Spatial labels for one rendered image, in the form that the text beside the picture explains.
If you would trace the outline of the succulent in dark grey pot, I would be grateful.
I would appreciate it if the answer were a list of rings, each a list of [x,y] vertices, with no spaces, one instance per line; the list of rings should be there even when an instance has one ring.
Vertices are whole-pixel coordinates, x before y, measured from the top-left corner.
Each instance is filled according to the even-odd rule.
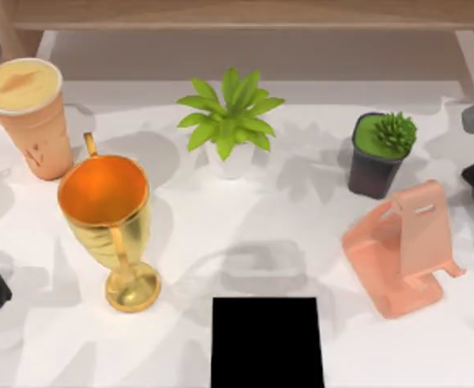
[[[372,199],[383,199],[416,139],[417,126],[402,112],[361,115],[352,135],[349,190]]]

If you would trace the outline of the flat black rectangular slab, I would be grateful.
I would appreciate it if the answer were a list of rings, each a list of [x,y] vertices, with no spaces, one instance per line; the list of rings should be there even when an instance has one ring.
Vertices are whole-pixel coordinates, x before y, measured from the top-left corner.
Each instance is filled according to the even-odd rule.
[[[209,388],[325,388],[314,297],[216,297]]]

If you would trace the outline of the gold trophy cup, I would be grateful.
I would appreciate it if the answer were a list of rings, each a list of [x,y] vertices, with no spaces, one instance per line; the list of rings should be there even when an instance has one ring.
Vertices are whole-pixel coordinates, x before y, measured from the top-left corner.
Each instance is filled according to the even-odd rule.
[[[59,183],[57,201],[75,238],[110,273],[104,294],[115,310],[137,313],[158,298],[158,272],[142,259],[150,235],[150,185],[135,161],[99,154],[91,133],[88,156]]]

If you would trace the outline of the orange cup with cream top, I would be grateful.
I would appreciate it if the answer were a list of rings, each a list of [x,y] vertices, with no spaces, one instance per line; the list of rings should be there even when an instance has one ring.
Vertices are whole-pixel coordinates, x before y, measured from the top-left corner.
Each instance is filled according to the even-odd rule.
[[[74,163],[62,96],[63,76],[35,57],[0,64],[0,125],[43,180],[61,178]]]

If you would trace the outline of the wooden open shelf unit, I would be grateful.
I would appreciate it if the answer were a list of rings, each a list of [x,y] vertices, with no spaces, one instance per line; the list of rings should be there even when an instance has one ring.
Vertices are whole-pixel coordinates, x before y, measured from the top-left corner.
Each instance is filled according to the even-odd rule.
[[[427,111],[474,101],[474,0],[0,0],[0,51],[85,102],[165,104],[233,66],[290,103]]]

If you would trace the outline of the leafy plant in white pot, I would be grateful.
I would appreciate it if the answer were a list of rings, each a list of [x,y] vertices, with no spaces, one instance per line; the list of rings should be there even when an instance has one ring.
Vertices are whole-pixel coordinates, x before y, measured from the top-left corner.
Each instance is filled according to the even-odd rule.
[[[176,103],[193,111],[177,127],[191,129],[187,150],[205,150],[208,165],[224,179],[239,179],[252,164],[256,150],[269,152],[276,132],[262,116],[286,100],[260,87],[260,71],[241,76],[227,69],[218,93],[206,80],[192,78],[195,93]]]

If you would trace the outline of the salmon pink phone stand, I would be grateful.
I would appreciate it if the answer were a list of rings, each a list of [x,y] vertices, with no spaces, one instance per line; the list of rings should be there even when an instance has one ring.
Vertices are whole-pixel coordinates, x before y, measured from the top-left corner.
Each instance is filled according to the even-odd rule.
[[[433,179],[393,192],[344,234],[342,246],[384,318],[438,302],[443,291],[434,272],[465,273],[453,260],[444,188]]]

